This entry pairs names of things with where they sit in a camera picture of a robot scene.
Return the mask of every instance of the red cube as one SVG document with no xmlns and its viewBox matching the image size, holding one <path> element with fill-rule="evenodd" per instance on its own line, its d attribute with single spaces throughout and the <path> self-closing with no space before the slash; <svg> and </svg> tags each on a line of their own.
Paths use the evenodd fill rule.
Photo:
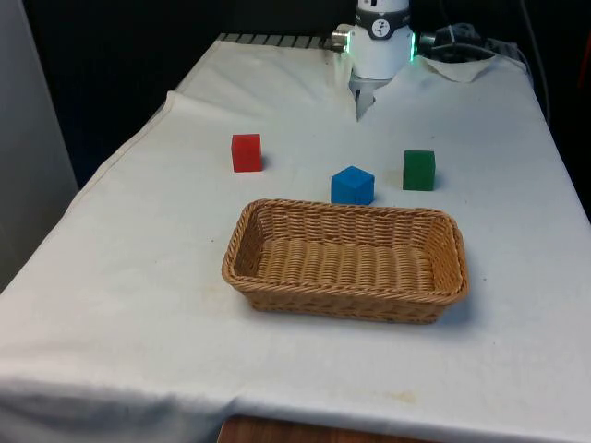
<svg viewBox="0 0 591 443">
<path fill-rule="evenodd" d="M 233 136 L 232 161 L 235 173 L 257 173 L 262 171 L 260 135 Z"/>
</svg>

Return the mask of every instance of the black background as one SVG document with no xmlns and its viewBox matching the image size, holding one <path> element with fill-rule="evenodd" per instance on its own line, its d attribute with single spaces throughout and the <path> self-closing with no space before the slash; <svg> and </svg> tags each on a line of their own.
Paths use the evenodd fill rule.
<svg viewBox="0 0 591 443">
<path fill-rule="evenodd" d="M 591 2 L 527 0 L 549 78 L 551 130 L 579 195 L 589 178 L 589 75 L 577 89 Z M 451 22 L 517 42 L 537 71 L 517 0 L 445 0 Z M 221 32 L 329 34 L 356 0 L 25 0 L 78 183 L 135 134 Z M 436 0 L 411 0 L 414 30 L 444 22 Z M 536 72 L 537 95 L 543 103 Z"/>
</svg>

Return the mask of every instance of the toy block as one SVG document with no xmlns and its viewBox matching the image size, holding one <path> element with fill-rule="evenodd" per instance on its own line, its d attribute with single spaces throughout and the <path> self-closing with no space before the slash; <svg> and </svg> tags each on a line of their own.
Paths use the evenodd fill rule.
<svg viewBox="0 0 591 443">
<path fill-rule="evenodd" d="M 262 171 L 260 135 L 246 134 L 232 137 L 232 162 L 235 173 Z"/>
<path fill-rule="evenodd" d="M 373 201 L 375 177 L 349 166 L 332 178 L 331 202 L 345 205 L 368 205 Z"/>
<path fill-rule="evenodd" d="M 405 191 L 432 191 L 435 187 L 435 153 L 408 150 L 404 153 Z"/>
</svg>

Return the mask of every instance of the basket rim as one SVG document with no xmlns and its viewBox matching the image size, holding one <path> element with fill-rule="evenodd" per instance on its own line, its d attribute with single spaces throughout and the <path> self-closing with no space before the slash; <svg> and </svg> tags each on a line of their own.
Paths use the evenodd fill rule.
<svg viewBox="0 0 591 443">
<path fill-rule="evenodd" d="M 301 207 L 308 206 L 319 210 L 331 210 L 339 212 L 350 212 L 353 210 L 356 213 L 370 213 L 370 214 L 392 214 L 404 213 L 409 215 L 421 215 L 442 217 L 452 227 L 453 240 L 455 244 L 455 257 L 457 259 L 457 269 L 460 272 L 460 283 L 458 287 L 450 291 L 407 291 L 402 289 L 388 289 L 376 288 L 374 286 L 362 285 L 336 285 L 336 284 L 319 284 L 308 281 L 287 281 L 287 280 L 271 280 L 262 279 L 258 277 L 248 277 L 237 275 L 235 273 L 235 260 L 238 249 L 242 242 L 246 226 L 250 218 L 254 215 L 257 209 L 264 206 L 277 205 L 284 207 Z M 373 300 L 383 301 L 406 301 L 418 304 L 430 305 L 452 305 L 464 299 L 469 291 L 468 272 L 465 261 L 464 241 L 462 234 L 457 226 L 455 220 L 446 212 L 442 210 L 432 209 L 404 209 L 404 208 L 379 208 L 369 206 L 355 206 L 355 205 L 335 205 L 330 203 L 309 202 L 303 200 L 289 200 L 283 198 L 270 199 L 264 198 L 255 200 L 249 203 L 242 211 L 240 219 L 236 224 L 235 230 L 232 234 L 228 249 L 223 258 L 222 265 L 223 279 L 231 284 L 239 292 L 277 292 L 290 294 L 319 294 L 325 296 L 351 296 L 351 297 L 365 297 Z"/>
</svg>

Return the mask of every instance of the robot logo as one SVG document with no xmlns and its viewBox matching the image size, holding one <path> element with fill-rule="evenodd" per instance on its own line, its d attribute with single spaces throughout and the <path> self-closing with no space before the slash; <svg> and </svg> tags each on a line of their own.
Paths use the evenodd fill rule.
<svg viewBox="0 0 591 443">
<path fill-rule="evenodd" d="M 388 20 L 379 18 L 373 22 L 371 30 L 376 37 L 384 37 L 390 32 L 390 23 L 388 23 Z"/>
</svg>

